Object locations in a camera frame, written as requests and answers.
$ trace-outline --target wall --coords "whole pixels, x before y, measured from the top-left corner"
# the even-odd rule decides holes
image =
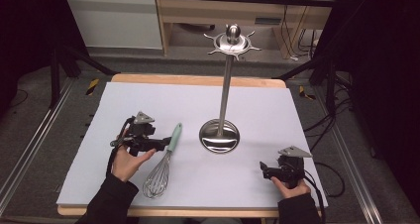
[[[156,0],[67,0],[87,47],[161,50]]]

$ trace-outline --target stand base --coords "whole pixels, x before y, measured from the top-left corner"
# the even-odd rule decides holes
[[[226,121],[223,132],[218,134],[219,119],[206,122],[200,129],[200,142],[210,152],[224,154],[233,151],[239,144],[240,134],[238,128]]]

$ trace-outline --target floor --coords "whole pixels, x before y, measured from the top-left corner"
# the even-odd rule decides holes
[[[240,56],[240,61],[234,63],[234,76],[273,77],[278,76],[309,60],[307,55],[298,60],[283,58],[278,51],[278,45],[273,39],[269,27],[247,28],[242,32],[251,36],[254,47],[262,51],[251,51]],[[140,52],[114,50],[103,51],[91,49],[91,55],[102,64],[125,72],[175,73],[175,74],[205,74],[222,75],[225,56],[221,54],[208,55],[213,51],[212,42],[203,34],[216,36],[224,32],[224,26],[216,25],[214,31],[204,26],[175,25],[173,28],[171,46],[166,56],[160,54],[144,55]],[[309,33],[302,42],[308,45]],[[10,110],[0,120],[0,183],[15,183],[3,185],[0,197],[1,222],[15,220],[21,223],[72,223],[71,217],[63,218],[56,213],[55,201],[59,188],[65,179],[66,171],[77,153],[78,145],[88,129],[95,113],[101,92],[110,76],[105,76],[92,67],[81,63],[82,74],[77,79],[65,80],[61,74],[62,87],[71,84],[71,90],[61,105],[59,116],[52,126],[46,129],[44,136],[34,138],[40,129],[44,117],[51,116],[50,76],[47,67],[23,76],[19,90]],[[325,116],[323,97],[324,86],[313,87],[308,82],[311,71],[305,71],[286,81],[291,90],[296,109],[301,119],[302,127],[308,128]],[[99,78],[100,83],[91,96],[84,92],[92,78]],[[301,86],[309,96],[301,96]],[[337,103],[346,101],[346,90],[337,87]],[[384,161],[370,156],[368,141],[361,129],[359,120],[352,110],[352,104],[345,103],[337,116],[335,127],[326,134],[313,151],[314,160],[333,167],[341,174],[346,189],[342,196],[333,197],[341,191],[341,180],[329,168],[318,166],[321,181],[325,191],[331,195],[328,198],[327,222],[329,223],[420,223],[419,217],[411,208],[404,193],[399,188],[392,173]],[[310,146],[316,143],[325,124],[312,130],[307,135]],[[32,140],[39,144],[28,152],[28,144]],[[21,175],[11,175],[22,164]],[[360,176],[362,182],[353,181],[354,176]],[[365,187],[367,192],[357,191]],[[11,190],[10,195],[4,195],[5,189]],[[373,203],[379,215],[373,221],[364,213],[364,201]]]

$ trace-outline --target metal stand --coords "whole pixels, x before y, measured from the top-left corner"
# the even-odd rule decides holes
[[[200,129],[200,142],[210,152],[224,154],[234,150],[240,141],[238,128],[231,122],[225,120],[226,108],[228,104],[229,87],[231,83],[231,71],[234,57],[247,51],[259,50],[251,45],[249,36],[241,35],[241,29],[238,25],[227,26],[226,34],[220,34],[215,38],[204,35],[212,39],[215,50],[213,53],[223,53],[226,55],[225,76],[223,79],[222,102],[220,106],[219,119],[213,119],[205,123]]]

